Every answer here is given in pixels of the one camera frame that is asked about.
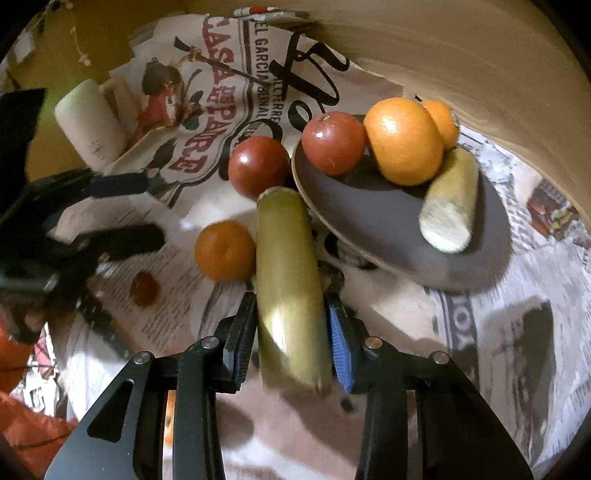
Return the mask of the small mandarin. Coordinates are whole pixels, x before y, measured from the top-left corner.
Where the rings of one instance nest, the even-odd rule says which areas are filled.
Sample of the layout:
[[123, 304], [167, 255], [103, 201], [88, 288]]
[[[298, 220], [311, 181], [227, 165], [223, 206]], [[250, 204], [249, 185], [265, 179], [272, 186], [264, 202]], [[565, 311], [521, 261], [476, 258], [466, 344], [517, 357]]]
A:
[[245, 281], [256, 266], [256, 243], [245, 226], [224, 220], [199, 233], [194, 257], [201, 273], [214, 282]]

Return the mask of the large red tomato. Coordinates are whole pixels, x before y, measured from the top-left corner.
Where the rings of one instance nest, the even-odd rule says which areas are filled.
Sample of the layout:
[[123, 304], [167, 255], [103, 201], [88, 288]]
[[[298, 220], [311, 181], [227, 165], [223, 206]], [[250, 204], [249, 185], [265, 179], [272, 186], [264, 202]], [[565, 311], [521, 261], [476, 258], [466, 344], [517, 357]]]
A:
[[236, 145], [228, 162], [228, 179], [240, 195], [256, 200], [271, 187], [283, 186], [290, 155], [270, 137], [252, 136]]

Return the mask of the green-yellow banana piece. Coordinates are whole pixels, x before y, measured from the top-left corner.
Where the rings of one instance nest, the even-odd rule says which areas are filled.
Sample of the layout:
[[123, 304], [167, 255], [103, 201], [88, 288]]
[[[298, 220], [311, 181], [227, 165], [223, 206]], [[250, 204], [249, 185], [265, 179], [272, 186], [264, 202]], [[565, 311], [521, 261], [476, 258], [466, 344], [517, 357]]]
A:
[[332, 354], [311, 222], [301, 195], [284, 187], [256, 201], [256, 302], [263, 382], [328, 393]]

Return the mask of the yellow banana piece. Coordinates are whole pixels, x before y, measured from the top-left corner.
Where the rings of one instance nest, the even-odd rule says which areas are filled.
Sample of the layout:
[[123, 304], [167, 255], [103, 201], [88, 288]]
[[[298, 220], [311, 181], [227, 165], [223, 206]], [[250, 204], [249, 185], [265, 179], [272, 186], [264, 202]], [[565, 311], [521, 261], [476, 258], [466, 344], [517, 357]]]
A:
[[460, 253], [472, 240], [479, 176], [472, 153], [461, 147], [446, 153], [419, 215], [423, 238], [438, 251]]

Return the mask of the small red tomato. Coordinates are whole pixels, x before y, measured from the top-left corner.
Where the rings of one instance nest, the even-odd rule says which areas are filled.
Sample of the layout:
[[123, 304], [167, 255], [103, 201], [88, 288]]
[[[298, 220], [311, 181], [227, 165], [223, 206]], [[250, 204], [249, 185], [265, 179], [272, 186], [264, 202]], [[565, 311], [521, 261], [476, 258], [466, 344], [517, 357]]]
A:
[[301, 135], [308, 161], [329, 176], [344, 175], [356, 167], [366, 144], [363, 124], [353, 115], [339, 111], [315, 116]]

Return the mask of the large orange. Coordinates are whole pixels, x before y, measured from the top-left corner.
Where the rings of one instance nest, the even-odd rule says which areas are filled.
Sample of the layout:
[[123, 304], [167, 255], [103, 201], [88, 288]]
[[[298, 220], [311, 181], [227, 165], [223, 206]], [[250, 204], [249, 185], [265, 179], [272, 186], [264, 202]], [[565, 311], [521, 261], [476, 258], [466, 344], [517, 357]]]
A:
[[401, 97], [381, 100], [367, 112], [363, 125], [370, 151], [387, 180], [417, 186], [438, 173], [444, 156], [443, 140], [420, 102]]

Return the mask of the sticker mandarin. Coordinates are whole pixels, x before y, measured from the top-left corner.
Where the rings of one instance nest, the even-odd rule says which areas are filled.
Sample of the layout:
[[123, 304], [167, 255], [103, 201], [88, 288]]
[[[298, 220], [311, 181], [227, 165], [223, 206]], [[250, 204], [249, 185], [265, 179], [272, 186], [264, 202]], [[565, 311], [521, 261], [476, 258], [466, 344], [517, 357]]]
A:
[[451, 107], [438, 100], [423, 100], [422, 105], [430, 113], [442, 138], [445, 151], [454, 149], [460, 136], [460, 123]]

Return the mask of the white cylindrical cup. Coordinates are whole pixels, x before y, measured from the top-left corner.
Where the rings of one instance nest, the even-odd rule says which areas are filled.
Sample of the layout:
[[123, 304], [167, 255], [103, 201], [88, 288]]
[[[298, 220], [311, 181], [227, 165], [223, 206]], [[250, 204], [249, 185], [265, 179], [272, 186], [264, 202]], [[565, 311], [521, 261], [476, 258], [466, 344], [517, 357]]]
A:
[[103, 171], [124, 152], [126, 133], [110, 107], [107, 93], [118, 87], [114, 79], [98, 84], [79, 83], [55, 106], [56, 122], [83, 162]]

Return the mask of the red white marker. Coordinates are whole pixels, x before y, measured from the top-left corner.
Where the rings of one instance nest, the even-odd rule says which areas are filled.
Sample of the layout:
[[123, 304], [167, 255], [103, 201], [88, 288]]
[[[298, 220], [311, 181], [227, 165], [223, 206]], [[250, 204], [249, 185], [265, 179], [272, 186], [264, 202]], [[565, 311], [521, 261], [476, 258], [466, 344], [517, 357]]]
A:
[[235, 18], [243, 18], [252, 15], [266, 15], [278, 11], [280, 11], [279, 7], [247, 6], [235, 9], [235, 11], [232, 12], [232, 16]]

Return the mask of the dark round plate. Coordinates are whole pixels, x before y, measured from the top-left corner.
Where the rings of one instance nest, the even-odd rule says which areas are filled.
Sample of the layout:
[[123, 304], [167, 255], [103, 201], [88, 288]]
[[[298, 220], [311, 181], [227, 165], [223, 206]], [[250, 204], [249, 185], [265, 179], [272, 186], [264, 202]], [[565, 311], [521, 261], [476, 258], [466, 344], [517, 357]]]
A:
[[331, 177], [295, 147], [293, 175], [308, 208], [360, 256], [418, 284], [449, 291], [488, 289], [512, 253], [505, 207], [490, 181], [479, 178], [471, 243], [461, 253], [438, 251], [422, 236], [419, 214], [426, 184], [399, 187], [379, 172], [369, 151], [353, 170]]

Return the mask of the printed newspaper sheet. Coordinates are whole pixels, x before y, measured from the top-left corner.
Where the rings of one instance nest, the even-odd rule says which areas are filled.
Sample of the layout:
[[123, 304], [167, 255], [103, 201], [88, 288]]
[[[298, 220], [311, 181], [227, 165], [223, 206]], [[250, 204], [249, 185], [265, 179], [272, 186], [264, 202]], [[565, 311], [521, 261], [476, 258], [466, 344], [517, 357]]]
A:
[[[154, 254], [102, 266], [90, 279], [112, 321], [103, 328], [75, 321], [51, 329], [75, 415], [82, 416], [129, 355], [174, 354], [211, 335], [217, 320], [238, 309], [245, 285], [215, 283], [190, 255], [190, 241], [207, 225], [231, 219], [256, 225], [254, 203], [215, 171], [214, 144], [197, 173], [171, 169], [190, 132], [151, 135], [114, 164], [121, 173], [162, 163], [161, 176], [180, 194], [177, 205], [148, 195], [86, 200], [57, 226], [70, 239], [98, 227], [139, 220], [160, 223], [167, 243]], [[564, 241], [544, 240], [531, 226], [525, 197], [535, 172], [478, 132], [463, 128], [509, 218], [507, 272], [481, 293], [447, 293], [370, 265], [315, 221], [315, 248], [325, 279], [369, 330], [401, 350], [437, 348], [456, 360], [498, 414], [536, 477], [565, 451], [590, 406], [590, 252], [581, 225]], [[245, 387], [221, 402], [221, 441], [230, 479], [349, 479], [361, 434], [362, 404], [334, 388], [328, 398], [283, 394], [250, 371]]]

